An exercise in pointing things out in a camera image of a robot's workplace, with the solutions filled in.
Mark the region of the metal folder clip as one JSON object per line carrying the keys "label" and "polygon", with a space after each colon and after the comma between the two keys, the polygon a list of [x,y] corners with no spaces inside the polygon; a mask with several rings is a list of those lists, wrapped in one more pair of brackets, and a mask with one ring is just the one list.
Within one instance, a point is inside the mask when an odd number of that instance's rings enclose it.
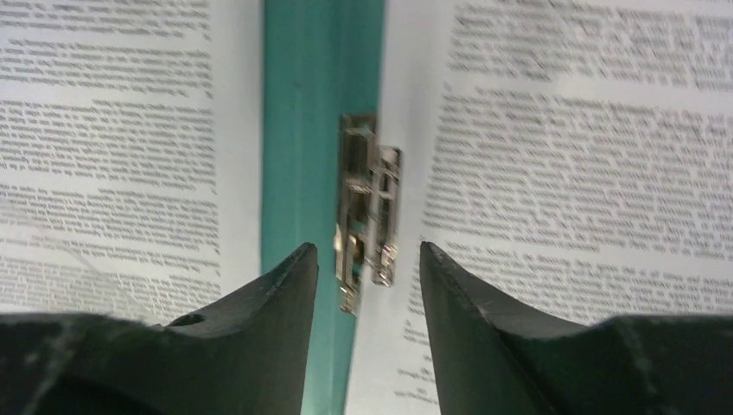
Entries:
{"label": "metal folder clip", "polygon": [[381,144],[377,127],[374,113],[340,117],[335,276],[340,309],[352,315],[365,276],[389,287],[396,272],[403,153]]}

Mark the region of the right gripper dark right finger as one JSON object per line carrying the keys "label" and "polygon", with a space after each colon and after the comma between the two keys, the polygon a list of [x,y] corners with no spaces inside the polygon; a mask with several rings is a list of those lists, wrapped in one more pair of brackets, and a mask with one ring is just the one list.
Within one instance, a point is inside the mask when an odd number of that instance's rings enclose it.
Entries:
{"label": "right gripper dark right finger", "polygon": [[522,303],[430,242],[419,277],[443,414],[729,414],[728,316],[592,326]]}

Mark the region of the printed paper sheet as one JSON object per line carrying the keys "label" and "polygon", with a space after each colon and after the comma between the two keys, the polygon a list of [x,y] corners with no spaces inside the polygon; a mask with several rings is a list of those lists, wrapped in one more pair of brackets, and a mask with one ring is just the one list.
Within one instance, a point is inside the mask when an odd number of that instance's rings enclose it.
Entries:
{"label": "printed paper sheet", "polygon": [[385,20],[397,255],[362,288],[346,413],[439,413],[424,240],[573,322],[732,311],[731,2],[390,1]]}
{"label": "printed paper sheet", "polygon": [[258,275],[262,11],[2,2],[2,312],[164,323]]}

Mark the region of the teal file folder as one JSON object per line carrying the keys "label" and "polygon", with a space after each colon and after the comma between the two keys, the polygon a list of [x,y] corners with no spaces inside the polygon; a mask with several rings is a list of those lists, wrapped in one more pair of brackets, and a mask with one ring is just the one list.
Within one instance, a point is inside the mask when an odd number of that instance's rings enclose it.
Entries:
{"label": "teal file folder", "polygon": [[335,277],[337,138],[341,115],[377,108],[383,15],[381,1],[264,4],[262,265],[311,242],[320,267],[305,414],[345,406],[355,320]]}

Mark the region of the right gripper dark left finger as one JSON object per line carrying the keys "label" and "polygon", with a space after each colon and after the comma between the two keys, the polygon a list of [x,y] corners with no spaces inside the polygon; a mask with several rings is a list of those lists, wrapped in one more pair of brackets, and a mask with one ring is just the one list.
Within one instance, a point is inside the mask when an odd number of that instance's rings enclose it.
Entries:
{"label": "right gripper dark left finger", "polygon": [[319,266],[313,244],[220,300],[146,325],[4,314],[4,414],[298,414]]}

